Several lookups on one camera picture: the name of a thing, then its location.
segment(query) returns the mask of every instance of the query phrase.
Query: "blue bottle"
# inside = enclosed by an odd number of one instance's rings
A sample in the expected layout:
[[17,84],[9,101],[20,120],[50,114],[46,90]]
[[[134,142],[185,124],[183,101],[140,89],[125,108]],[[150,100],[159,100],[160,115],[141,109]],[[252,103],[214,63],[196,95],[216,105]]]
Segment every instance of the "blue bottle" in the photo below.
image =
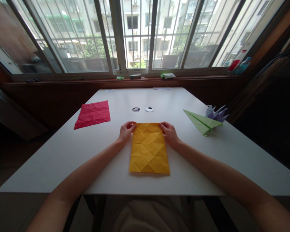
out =
[[247,59],[240,64],[235,74],[242,74],[246,70],[246,68],[250,65],[251,58],[252,57],[247,57]]

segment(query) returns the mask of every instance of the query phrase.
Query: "window sill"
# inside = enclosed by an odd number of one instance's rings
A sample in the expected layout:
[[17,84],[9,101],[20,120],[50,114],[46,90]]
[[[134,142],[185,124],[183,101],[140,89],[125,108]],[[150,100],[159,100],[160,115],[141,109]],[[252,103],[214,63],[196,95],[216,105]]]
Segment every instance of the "window sill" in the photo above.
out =
[[187,77],[173,77],[169,79],[163,79],[160,77],[145,77],[141,79],[133,79],[125,78],[123,80],[117,79],[94,79],[94,80],[64,80],[64,81],[40,81],[34,83],[26,83],[26,82],[10,82],[4,84],[4,86],[20,86],[20,85],[45,85],[45,84],[86,84],[86,83],[134,83],[134,82],[155,82],[155,83],[163,83],[166,85],[173,85],[174,82],[178,81],[193,81],[193,80],[224,80],[224,79],[241,79],[243,81],[249,80],[248,76],[239,76],[239,75],[211,75],[211,76],[187,76]]

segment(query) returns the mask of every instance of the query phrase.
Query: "plastic bottle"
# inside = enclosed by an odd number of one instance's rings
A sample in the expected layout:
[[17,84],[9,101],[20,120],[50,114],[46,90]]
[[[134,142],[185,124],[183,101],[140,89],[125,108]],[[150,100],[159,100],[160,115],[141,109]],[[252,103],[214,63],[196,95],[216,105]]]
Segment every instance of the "plastic bottle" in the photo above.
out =
[[245,58],[246,51],[247,50],[242,50],[242,52],[237,55],[237,57],[232,62],[231,66],[229,67],[228,71],[232,71]]
[[241,63],[241,65],[236,70],[235,74],[242,74],[245,69],[250,65],[250,60],[252,57],[247,57],[247,59]]

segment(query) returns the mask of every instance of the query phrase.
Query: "purple origami crane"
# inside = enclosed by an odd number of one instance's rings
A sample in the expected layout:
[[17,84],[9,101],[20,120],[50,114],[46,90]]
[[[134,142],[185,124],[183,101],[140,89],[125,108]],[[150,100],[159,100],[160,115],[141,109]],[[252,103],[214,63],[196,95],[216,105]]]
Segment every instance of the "purple origami crane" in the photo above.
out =
[[226,110],[228,109],[228,108],[223,109],[225,106],[226,105],[224,105],[223,107],[221,107],[219,110],[217,110],[215,112],[214,109],[216,107],[213,108],[212,105],[208,105],[208,109],[206,110],[205,117],[208,117],[210,119],[213,119],[213,120],[216,120],[216,121],[219,121],[219,122],[224,122],[225,119],[227,118],[227,116],[229,116],[229,115],[224,116]]

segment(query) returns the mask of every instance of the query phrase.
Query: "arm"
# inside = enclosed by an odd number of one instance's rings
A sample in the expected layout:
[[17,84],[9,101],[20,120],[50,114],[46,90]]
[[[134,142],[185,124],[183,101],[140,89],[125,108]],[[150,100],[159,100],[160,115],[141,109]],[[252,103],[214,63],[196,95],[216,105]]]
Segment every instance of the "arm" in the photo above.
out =
[[242,204],[262,231],[290,231],[290,212],[275,198],[230,166],[213,159],[181,141],[173,125],[162,122],[169,144],[211,181]]
[[136,125],[122,125],[118,139],[88,160],[64,179],[51,194],[29,225],[27,232],[62,231],[74,201],[99,175],[111,159],[124,147]]

